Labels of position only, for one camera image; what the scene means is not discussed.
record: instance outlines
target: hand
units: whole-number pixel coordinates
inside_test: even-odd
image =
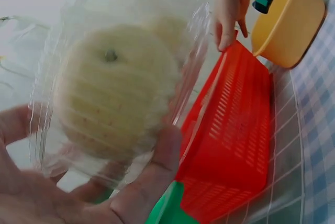
[[[106,189],[94,180],[66,193],[57,188],[62,176],[47,179],[34,171],[20,171],[11,160],[6,146],[28,136],[28,113],[26,105],[0,113],[1,223],[144,223],[174,179],[182,137],[169,126],[162,130],[153,158],[141,175],[114,198],[92,205],[89,202]]]
[[[216,0],[214,11],[214,37],[219,51],[224,51],[235,39],[238,22],[244,37],[248,36],[245,15],[250,0]]]

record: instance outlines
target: checkered tablecloth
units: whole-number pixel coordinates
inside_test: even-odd
[[[304,147],[304,223],[335,223],[335,0],[302,62],[291,71]]]

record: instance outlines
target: red plastic basket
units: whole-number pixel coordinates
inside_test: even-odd
[[[269,72],[236,40],[219,58],[182,126],[176,176],[185,185],[182,209],[209,223],[260,192],[266,183],[269,125]]]

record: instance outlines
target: yellow plastic bowl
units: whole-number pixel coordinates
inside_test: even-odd
[[[323,20],[323,0],[274,0],[261,14],[251,35],[253,55],[284,68],[295,66]]]

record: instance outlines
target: clear plastic bag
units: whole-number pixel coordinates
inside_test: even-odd
[[[209,27],[206,0],[68,0],[31,96],[36,166],[46,176],[74,168],[113,188],[130,183],[163,125],[178,123]]]

